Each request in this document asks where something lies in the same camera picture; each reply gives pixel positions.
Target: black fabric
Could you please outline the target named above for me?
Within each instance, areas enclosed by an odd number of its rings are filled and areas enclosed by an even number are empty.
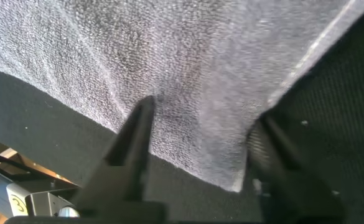
[[[270,114],[364,223],[364,16]]]
[[[364,16],[270,114],[342,198],[347,223],[364,223]],[[112,137],[0,73],[0,142],[83,185]],[[150,172],[147,199],[168,203],[173,220],[260,220],[249,174],[242,193],[233,194],[156,157]]]
[[[114,134],[49,95],[0,73],[0,142],[83,185]],[[146,200],[169,205],[171,220],[260,221],[250,176],[240,194],[207,184],[151,156]]]

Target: black surface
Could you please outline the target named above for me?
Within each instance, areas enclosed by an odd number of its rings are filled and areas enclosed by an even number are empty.
[[[269,116],[249,135],[251,165],[261,183],[260,204],[266,224],[342,224],[341,199],[306,168],[300,149]]]
[[[113,137],[46,93],[0,72],[1,143],[83,185]],[[168,203],[170,219],[261,219],[251,184],[240,194],[226,192],[154,156],[149,172],[146,199]]]
[[[270,114],[364,223],[364,16]]]

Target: terry cloth towel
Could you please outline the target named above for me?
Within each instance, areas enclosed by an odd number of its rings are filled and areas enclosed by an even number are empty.
[[[151,153],[238,192],[254,120],[363,13],[364,0],[4,0],[0,71],[114,132],[154,95]]]

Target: printed number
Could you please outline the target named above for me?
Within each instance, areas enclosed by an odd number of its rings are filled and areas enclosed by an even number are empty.
[[[17,209],[18,209],[18,211],[20,211],[20,212],[24,212],[24,208],[23,207],[21,207],[21,205],[20,205],[20,201],[19,200],[17,200],[17,199],[13,199],[13,201],[15,201],[16,203],[17,203]]]
[[[27,209],[26,209],[26,205],[24,204],[24,202],[15,195],[10,195],[10,196],[11,196],[12,204],[15,206],[15,209],[17,211],[19,211],[20,213],[27,214]]]

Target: black mesh fabric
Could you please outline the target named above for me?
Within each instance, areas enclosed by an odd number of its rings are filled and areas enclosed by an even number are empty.
[[[364,223],[364,16],[269,114]]]

